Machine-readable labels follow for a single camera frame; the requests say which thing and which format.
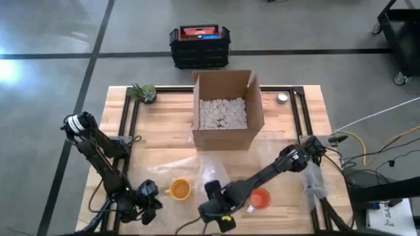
black cart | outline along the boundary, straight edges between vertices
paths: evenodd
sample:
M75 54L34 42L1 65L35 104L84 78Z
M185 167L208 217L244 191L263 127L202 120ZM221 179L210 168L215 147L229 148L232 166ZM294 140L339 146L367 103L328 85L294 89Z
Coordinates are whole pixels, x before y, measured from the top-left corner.
M391 0L378 16L372 33L383 31L400 66L394 76L396 85L404 85L412 76L420 75L420 10L390 9L396 0Z

cart wheel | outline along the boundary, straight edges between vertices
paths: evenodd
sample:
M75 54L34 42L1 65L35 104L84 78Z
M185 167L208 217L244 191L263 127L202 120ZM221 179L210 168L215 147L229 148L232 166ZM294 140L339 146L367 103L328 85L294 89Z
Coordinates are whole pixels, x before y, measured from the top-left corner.
M403 75L401 72L399 72L398 74L396 74L394 76L394 84L396 84L398 86L405 85L410 80L411 80L410 77L407 77L407 76Z
M377 34L380 34L381 32L382 32L382 28L381 28L381 25L378 22L374 25L374 27L372 29L372 34L377 35Z

box flap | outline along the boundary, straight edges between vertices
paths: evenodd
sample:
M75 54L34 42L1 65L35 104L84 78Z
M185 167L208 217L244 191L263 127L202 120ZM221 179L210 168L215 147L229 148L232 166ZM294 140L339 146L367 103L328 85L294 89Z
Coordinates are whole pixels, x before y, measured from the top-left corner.
M192 111L193 111L192 128L191 128L192 130L198 130L198 128L200 127L200 99L199 99L200 90L199 90L199 87L200 87L200 81L197 80L195 82L194 92L193 92L194 101L193 101L193 108L192 108Z
M247 109L248 128L257 132L264 125L263 104L261 102L261 90L257 74L254 75L249 83L245 94Z
M251 70L221 70L193 72L199 81L199 98L203 100L244 98Z

yellow cable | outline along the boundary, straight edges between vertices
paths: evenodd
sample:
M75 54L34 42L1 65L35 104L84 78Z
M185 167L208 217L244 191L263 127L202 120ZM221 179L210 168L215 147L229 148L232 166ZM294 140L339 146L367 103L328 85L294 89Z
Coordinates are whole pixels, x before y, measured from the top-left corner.
M363 140L359 136L357 136L356 134L354 134L352 132L347 132L347 131L337 131L337 132L343 133L343 134L348 134L350 136L355 137L357 140L359 140L359 143L363 147L363 162L365 163L366 162L366 146L365 146L365 143L363 143Z
M395 136L394 138L391 138L390 140L388 140L388 142L386 142L386 144L385 144L385 145L384 145L381 149L383 149L383 148L384 148L386 145L388 145L389 143L393 142L395 139L400 138L400 137L403 137L404 135L407 135L407 134L409 134L409 133L411 133L411 132L414 132L414 131L416 131L416 130L417 130L417 129L419 129L419 128L420 128L420 126L418 126L418 127L414 127L414 128L412 128L411 130L405 131L405 132L403 132L403 133L401 133L401 134L399 134L399 135ZM374 163L374 162L376 161L376 159L378 159L379 154L381 154L381 153L376 154L376 155L375 155L375 157L372 159L372 161L370 161L368 164L366 164L366 156L364 156L364 157L363 157L363 165L364 165L365 167L368 167L368 166L372 165L372 163Z

plant pot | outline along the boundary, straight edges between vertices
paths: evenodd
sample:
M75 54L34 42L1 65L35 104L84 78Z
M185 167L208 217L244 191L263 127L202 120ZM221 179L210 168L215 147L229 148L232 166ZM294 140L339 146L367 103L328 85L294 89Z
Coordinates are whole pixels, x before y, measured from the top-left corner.
M145 102L144 100L141 100L144 104L153 104L154 102L156 102L156 98L158 97L158 94L156 93L154 98L150 101Z

